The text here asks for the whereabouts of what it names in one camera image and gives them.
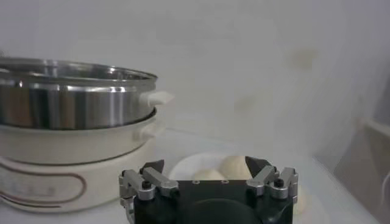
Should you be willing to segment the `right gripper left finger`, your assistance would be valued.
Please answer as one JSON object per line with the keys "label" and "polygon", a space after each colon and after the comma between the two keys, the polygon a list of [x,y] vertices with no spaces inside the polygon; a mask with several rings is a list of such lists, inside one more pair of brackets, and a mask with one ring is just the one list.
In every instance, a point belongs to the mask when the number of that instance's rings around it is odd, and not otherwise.
{"label": "right gripper left finger", "polygon": [[158,160],[146,163],[139,171],[123,170],[118,178],[120,199],[137,197],[141,201],[150,201],[157,193],[168,198],[178,196],[179,183],[162,174],[164,165],[163,160]]}

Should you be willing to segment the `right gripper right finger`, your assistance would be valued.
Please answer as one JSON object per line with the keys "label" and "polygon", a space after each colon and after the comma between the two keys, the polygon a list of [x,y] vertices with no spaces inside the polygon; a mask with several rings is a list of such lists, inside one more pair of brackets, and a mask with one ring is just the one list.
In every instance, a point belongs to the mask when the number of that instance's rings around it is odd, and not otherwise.
{"label": "right gripper right finger", "polygon": [[298,199],[298,173],[295,168],[285,167],[281,172],[265,159],[245,157],[245,163],[252,176],[246,185],[257,197],[268,192],[276,200]]}

